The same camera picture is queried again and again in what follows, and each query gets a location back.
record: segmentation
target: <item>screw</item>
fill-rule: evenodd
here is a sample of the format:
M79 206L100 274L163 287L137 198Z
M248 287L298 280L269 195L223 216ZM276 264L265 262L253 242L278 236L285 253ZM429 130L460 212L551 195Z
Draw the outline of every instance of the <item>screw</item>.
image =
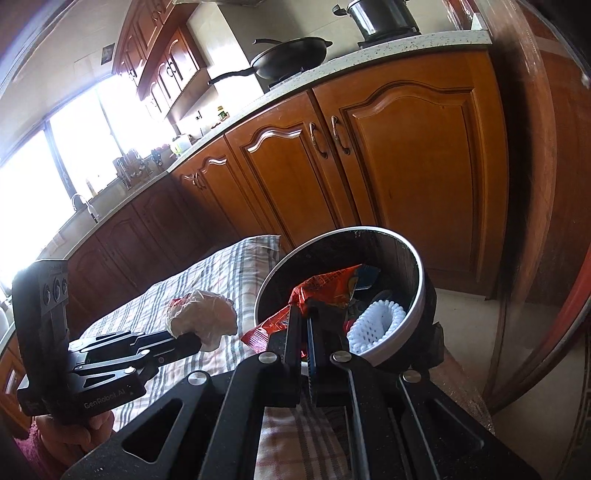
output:
M271 364L275 360L277 360L277 356L273 352L263 352L259 355L259 362L262 364Z
M205 372L193 372L189 375L188 380L191 385L203 385L207 381L207 374Z
M351 357L351 354L344 350L339 350L338 352L333 353L333 360L340 364L345 364L349 362L352 358L353 357Z
M402 378L408 383L419 383L423 379L421 374L416 370L406 370L402 374Z

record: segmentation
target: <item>range hood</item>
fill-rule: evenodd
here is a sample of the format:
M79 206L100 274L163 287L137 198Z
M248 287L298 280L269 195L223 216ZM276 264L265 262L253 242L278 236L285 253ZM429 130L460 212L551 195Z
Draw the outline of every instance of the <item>range hood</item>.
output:
M180 4L218 4L218 5L240 5L242 7L255 7L265 0L173 0L175 5Z

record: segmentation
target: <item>human hand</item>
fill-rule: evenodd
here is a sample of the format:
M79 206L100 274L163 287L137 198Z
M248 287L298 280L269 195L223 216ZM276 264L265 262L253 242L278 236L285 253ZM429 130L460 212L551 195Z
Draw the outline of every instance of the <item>human hand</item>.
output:
M47 451L69 467L109 439L115 416L112 411L106 411L92 417L88 420L89 429L81 425L62 425L51 415L35 417L35 421Z

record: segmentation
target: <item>black pan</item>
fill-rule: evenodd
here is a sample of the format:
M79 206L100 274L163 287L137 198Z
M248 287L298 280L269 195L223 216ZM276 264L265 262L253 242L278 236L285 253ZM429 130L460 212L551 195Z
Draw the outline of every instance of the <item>black pan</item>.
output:
M258 38L254 41L254 44L259 43L273 43L275 46L254 57L250 68L224 73L210 80L209 85L229 77L247 77L255 73L270 83L280 82L320 65L326 58L326 49L332 45L331 41L320 37L304 37L286 42L270 38Z

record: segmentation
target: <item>plaid tablecloth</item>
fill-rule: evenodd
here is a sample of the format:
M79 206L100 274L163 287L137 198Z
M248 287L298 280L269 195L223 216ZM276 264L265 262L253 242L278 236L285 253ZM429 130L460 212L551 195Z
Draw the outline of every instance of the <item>plaid tablecloth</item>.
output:
M82 335L109 332L157 332L165 328L164 310L171 299L195 290L224 295L235 302L238 334L222 338L209 353L179 360L160 369L146 384L142 398L115 410L115 430L129 423L194 370L217 375L236 368L254 352L240 337L255 326L256 295L280 259L278 236L247 238L220 250L182 273L152 286L146 293L98 320ZM268 408L263 419L256 479L348 479L345 454L325 415L303 398L296 408Z

